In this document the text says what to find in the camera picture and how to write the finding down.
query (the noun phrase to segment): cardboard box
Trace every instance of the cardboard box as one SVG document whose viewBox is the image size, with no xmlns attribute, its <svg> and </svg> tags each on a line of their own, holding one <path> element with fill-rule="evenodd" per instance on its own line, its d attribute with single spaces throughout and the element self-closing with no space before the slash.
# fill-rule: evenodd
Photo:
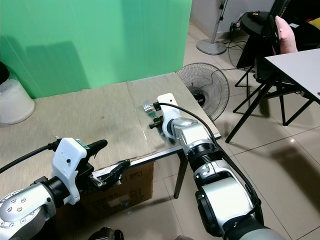
<svg viewBox="0 0 320 240">
<path fill-rule="evenodd" d="M 112 215 L 152 198 L 154 163 L 129 168 L 121 185 L 106 191 L 84 194 L 80 203 L 95 218 Z"/>
</svg>

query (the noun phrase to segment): white container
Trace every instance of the white container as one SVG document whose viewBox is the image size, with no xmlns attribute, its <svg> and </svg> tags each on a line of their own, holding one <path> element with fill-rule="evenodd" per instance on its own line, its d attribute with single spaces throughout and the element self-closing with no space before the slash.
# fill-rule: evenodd
<svg viewBox="0 0 320 240">
<path fill-rule="evenodd" d="M 35 109 L 35 102 L 10 73 L 0 85 L 0 123 L 16 124 L 27 119 Z"/>
</svg>

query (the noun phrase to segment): fan base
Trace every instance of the fan base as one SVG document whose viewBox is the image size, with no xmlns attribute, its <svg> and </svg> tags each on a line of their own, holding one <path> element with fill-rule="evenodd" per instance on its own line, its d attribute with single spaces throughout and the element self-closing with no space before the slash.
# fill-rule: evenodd
<svg viewBox="0 0 320 240">
<path fill-rule="evenodd" d="M 210 55 L 223 54 L 227 50 L 226 46 L 222 42 L 215 41 L 214 43 L 211 43 L 210 39 L 199 41 L 196 44 L 196 48 L 201 52 Z"/>
</svg>

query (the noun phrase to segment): white wall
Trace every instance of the white wall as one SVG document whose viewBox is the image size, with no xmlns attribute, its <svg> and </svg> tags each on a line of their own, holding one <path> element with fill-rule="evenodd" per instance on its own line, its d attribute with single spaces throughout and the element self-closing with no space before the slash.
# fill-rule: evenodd
<svg viewBox="0 0 320 240">
<path fill-rule="evenodd" d="M 220 3 L 221 0 L 192 1 L 191 21 L 210 37 L 216 24 Z M 273 3 L 274 0 L 228 0 L 218 33 L 228 32 L 231 22 L 237 21 L 240 14 L 250 11 L 268 12 Z"/>
</svg>

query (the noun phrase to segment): tiled floor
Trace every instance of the tiled floor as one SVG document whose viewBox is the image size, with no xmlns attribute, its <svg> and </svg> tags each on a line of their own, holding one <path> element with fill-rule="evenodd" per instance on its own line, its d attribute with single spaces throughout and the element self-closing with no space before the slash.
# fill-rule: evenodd
<svg viewBox="0 0 320 240">
<path fill-rule="evenodd" d="M 233 68 L 228 52 L 206 55 L 196 48 L 207 36 L 189 26 L 184 64 L 205 62 L 219 69 Z M 241 51 L 230 49 L 237 63 Z M 320 107 L 312 104 L 290 126 L 282 126 L 277 98 L 265 102 L 253 112 L 230 144 L 224 139 L 241 118 L 232 110 L 245 99 L 246 89 L 234 87 L 244 74 L 224 71 L 230 85 L 230 99 L 224 113 L 215 121 L 222 139 L 218 143 L 253 183 L 261 201 L 266 226 L 287 240 L 320 239 Z M 250 90 L 257 87 L 250 74 Z M 284 97 L 288 118 L 304 104 L 296 94 Z M 248 105 L 239 111 L 244 112 Z M 185 235 L 194 240 L 212 240 L 206 233 L 197 209 L 197 190 L 190 166 L 179 199 L 173 198 L 179 169 L 177 156 L 156 161 L 153 198 L 106 219 L 87 220 L 75 227 L 73 239 L 86 240 L 102 226 L 121 229 L 126 240 L 173 240 Z"/>
</svg>

